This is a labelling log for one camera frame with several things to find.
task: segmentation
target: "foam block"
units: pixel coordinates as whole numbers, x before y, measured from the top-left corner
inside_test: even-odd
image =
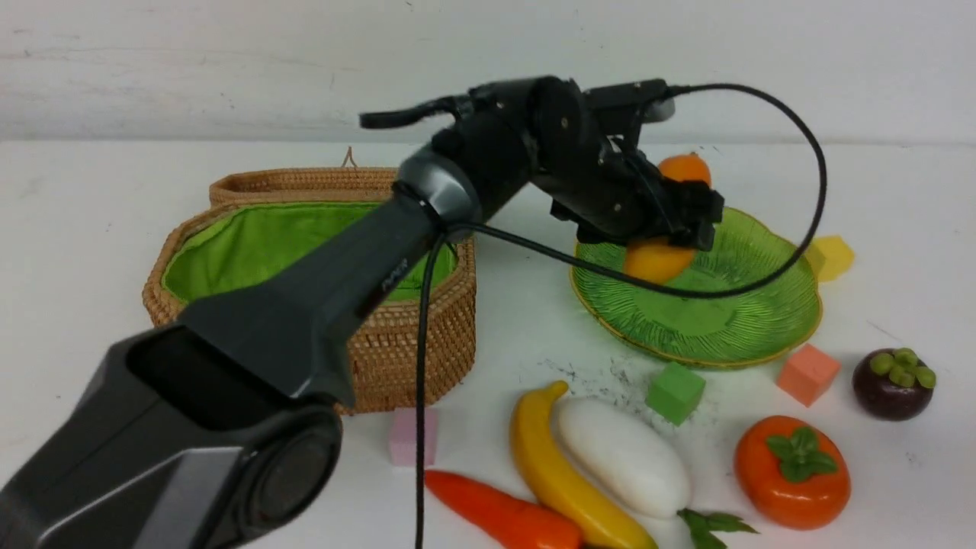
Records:
[[[831,387],[839,371],[840,362],[807,344],[787,359],[776,385],[810,407]]]
[[[651,383],[647,405],[674,425],[681,425],[702,401],[705,379],[688,368],[671,362]]]
[[[427,408],[424,413],[424,465],[433,465],[437,451],[437,410]],[[389,456],[394,467],[414,467],[417,464],[417,410],[397,408],[393,411],[393,426],[389,429]]]
[[[839,235],[821,236],[810,242],[806,259],[821,282],[838,279],[854,264],[854,251]]]

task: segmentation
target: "orange cube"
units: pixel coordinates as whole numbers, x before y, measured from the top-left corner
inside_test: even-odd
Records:
[[[776,385],[806,407],[813,405],[840,371],[840,362],[807,344],[787,359]]]

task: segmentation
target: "green cube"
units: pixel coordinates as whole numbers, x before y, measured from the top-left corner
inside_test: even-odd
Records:
[[[681,425],[695,411],[705,392],[705,379],[688,368],[671,362],[651,382],[647,405],[674,425]]]

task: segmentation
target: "green basket lining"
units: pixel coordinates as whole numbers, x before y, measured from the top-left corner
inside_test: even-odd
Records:
[[[288,202],[234,210],[191,236],[174,254],[162,285],[184,305],[261,283],[289,267],[379,205],[377,202]],[[397,285],[386,303],[420,298],[427,257]],[[434,287],[458,266],[442,248]]]

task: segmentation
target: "white wall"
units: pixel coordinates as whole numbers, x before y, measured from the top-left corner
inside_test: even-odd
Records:
[[[974,23],[972,0],[0,0],[0,139],[362,139],[363,109],[554,73],[733,80],[825,141],[976,144]],[[681,100],[646,137],[795,136],[753,101]]]

